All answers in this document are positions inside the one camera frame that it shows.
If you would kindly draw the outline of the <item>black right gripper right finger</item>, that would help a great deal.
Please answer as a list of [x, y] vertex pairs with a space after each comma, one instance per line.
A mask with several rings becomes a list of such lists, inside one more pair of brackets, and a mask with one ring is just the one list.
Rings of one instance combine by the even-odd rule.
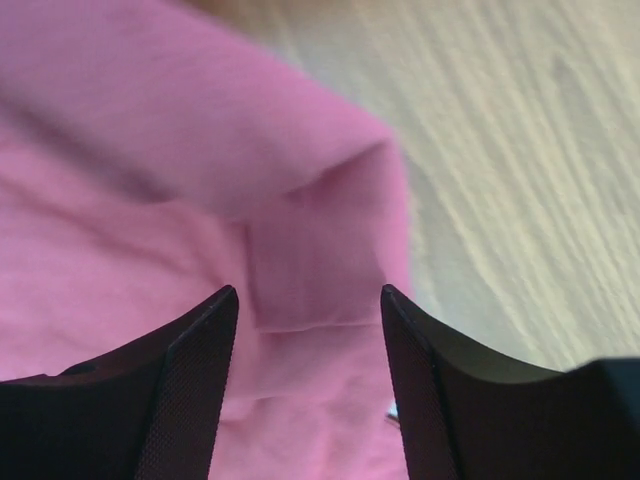
[[635, 479], [639, 361], [566, 372], [493, 350], [381, 292], [384, 339], [412, 479]]

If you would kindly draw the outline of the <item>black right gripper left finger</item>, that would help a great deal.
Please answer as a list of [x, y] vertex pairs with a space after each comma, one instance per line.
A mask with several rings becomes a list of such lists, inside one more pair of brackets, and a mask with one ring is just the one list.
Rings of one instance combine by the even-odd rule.
[[207, 478], [237, 320], [225, 286], [56, 376], [2, 382], [2, 478]]

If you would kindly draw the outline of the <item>salmon pink t-shirt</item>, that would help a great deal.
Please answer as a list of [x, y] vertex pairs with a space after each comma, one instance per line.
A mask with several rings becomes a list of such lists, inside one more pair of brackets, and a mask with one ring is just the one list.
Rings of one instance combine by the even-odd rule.
[[403, 479], [392, 133], [178, 1], [1, 5], [1, 376], [240, 301], [215, 479]]

